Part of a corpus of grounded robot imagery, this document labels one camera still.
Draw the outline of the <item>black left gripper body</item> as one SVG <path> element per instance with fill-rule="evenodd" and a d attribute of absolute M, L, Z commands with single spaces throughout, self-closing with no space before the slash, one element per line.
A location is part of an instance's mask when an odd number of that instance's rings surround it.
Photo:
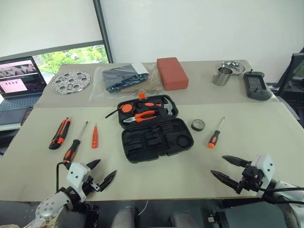
<path fill-rule="evenodd" d="M 88 176 L 86 182 L 82 185 L 82 191 L 86 196 L 91 194 L 92 192 L 99 192 L 101 190 L 100 186 L 94 183 L 94 178 L 92 176 Z"/>

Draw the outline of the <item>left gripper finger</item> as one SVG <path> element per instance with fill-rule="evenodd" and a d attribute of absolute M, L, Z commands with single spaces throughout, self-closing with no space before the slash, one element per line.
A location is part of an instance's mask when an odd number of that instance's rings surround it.
<path fill-rule="evenodd" d="M 93 169 L 97 166 L 97 164 L 100 162 L 101 160 L 100 159 L 97 159 L 97 160 L 93 160 L 91 162 L 89 162 L 86 166 L 89 168 L 89 169 Z"/>
<path fill-rule="evenodd" d="M 105 178 L 104 181 L 99 185 L 100 189 L 99 191 L 102 192 L 107 186 L 110 185 L 110 183 L 113 181 L 115 175 L 117 173 L 117 170 L 111 172 L 108 174 Z"/>

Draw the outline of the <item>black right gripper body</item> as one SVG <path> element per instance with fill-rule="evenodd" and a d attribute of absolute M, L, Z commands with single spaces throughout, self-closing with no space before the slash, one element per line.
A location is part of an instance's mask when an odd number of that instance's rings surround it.
<path fill-rule="evenodd" d="M 242 172 L 242 178 L 236 189 L 236 193 L 240 194 L 243 189 L 258 192 L 263 177 L 264 174 L 260 169 L 255 166 L 247 165 Z"/>

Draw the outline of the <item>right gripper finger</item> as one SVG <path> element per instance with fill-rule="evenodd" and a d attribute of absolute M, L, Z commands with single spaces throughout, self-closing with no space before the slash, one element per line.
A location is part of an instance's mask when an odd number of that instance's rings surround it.
<path fill-rule="evenodd" d="M 230 155 L 224 155 L 222 156 L 222 158 L 226 161 L 228 161 L 229 163 L 238 166 L 238 167 L 246 167 L 247 165 L 251 164 L 251 161 L 247 161 L 244 159 L 241 159 L 239 157 L 235 157 L 235 156 L 230 156 Z"/>
<path fill-rule="evenodd" d="M 220 182 L 224 183 L 225 185 L 229 186 L 233 190 L 237 190 L 239 183 L 233 179 L 231 179 L 229 176 L 219 172 L 210 170 L 210 172 L 213 174 L 215 178 L 217 178 Z"/>

